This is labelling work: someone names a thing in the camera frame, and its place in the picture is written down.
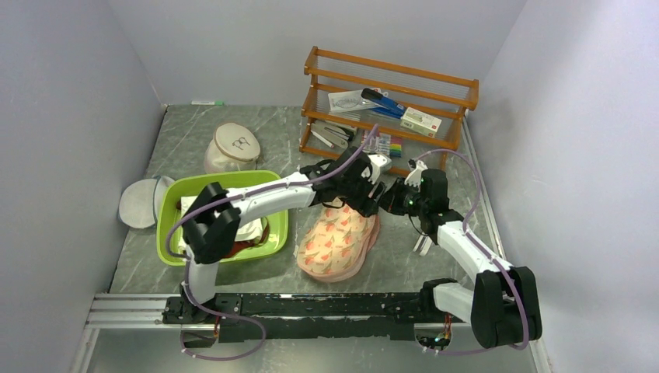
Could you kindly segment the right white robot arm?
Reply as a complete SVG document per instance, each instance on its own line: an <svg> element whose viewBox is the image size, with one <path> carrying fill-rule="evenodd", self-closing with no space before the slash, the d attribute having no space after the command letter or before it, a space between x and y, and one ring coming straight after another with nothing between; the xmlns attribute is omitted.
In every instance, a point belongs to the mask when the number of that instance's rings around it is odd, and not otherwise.
<svg viewBox="0 0 659 373"><path fill-rule="evenodd" d="M398 178L380 200L384 211L417 218L420 243L447 251L474 284L469 290L442 278L424 283L420 314L430 322L452 315L468 323L481 347L521 348L542 335L535 275L495 254L469 228L465 217L449 206L448 179L440 169L418 162Z"/></svg>

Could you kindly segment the floral mesh laundry bag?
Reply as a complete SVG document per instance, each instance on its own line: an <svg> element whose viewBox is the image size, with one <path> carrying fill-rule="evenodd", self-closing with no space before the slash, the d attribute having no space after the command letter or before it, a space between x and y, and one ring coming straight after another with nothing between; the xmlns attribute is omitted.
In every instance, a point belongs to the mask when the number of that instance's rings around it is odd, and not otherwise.
<svg viewBox="0 0 659 373"><path fill-rule="evenodd" d="M379 229L378 215L366 218L335 199L323 207L316 223L298 245L298 268L317 281L345 281L364 265Z"/></svg>

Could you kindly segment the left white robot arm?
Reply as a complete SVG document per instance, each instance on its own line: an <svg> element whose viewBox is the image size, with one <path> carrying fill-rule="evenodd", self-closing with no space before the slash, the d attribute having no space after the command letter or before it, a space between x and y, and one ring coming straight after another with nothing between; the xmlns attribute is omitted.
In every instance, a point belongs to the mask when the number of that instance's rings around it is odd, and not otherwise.
<svg viewBox="0 0 659 373"><path fill-rule="evenodd" d="M270 183L227 190L218 183L207 185L174 226L183 230L188 245L181 284L187 298L184 313L197 323L214 315L218 266L231 252L239 228L280 211L328 206L335 200L372 216L383 188L378 179L391 163L384 155L351 147L336 160L303 167Z"/></svg>

